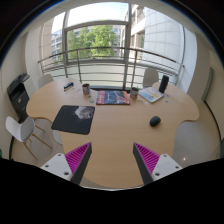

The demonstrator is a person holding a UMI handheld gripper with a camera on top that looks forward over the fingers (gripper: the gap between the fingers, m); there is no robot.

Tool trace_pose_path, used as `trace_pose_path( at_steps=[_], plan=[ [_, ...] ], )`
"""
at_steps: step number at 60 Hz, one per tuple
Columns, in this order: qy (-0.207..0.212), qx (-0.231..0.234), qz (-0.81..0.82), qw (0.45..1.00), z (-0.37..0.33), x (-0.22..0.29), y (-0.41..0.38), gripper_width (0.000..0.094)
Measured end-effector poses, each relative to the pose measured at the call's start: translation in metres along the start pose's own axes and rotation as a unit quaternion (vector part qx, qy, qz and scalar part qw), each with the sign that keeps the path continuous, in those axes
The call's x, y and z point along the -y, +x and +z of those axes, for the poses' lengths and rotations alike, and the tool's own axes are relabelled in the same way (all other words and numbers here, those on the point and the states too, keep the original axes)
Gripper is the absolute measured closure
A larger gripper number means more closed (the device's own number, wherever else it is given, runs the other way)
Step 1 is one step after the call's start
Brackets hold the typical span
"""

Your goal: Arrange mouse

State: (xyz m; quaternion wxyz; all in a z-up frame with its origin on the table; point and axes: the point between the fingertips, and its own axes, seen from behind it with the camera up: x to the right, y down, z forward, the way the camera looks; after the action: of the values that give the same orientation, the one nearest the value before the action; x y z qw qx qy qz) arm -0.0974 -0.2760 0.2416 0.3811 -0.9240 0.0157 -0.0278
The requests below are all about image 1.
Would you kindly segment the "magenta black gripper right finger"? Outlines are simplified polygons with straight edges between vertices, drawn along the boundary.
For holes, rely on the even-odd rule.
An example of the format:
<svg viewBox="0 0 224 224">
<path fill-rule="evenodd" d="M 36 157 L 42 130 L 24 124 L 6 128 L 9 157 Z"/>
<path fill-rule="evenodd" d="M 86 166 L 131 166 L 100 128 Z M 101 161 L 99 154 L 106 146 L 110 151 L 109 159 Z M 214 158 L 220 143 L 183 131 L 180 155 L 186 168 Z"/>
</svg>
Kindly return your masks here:
<svg viewBox="0 0 224 224">
<path fill-rule="evenodd" d="M 133 144 L 133 154 L 145 185 L 182 169 L 168 154 L 159 155 L 138 143 Z"/>
</svg>

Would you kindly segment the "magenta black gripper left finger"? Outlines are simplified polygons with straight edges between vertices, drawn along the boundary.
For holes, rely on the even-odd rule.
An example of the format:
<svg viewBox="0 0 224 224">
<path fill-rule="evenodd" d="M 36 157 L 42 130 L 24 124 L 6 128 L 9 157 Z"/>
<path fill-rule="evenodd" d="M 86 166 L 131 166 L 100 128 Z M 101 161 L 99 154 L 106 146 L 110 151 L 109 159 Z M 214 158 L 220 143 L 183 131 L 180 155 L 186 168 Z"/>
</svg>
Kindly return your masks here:
<svg viewBox="0 0 224 224">
<path fill-rule="evenodd" d="M 92 154 L 92 146 L 86 143 L 69 153 L 57 153 L 49 161 L 47 161 L 41 168 L 65 180 L 79 185 L 89 158 Z"/>
</svg>

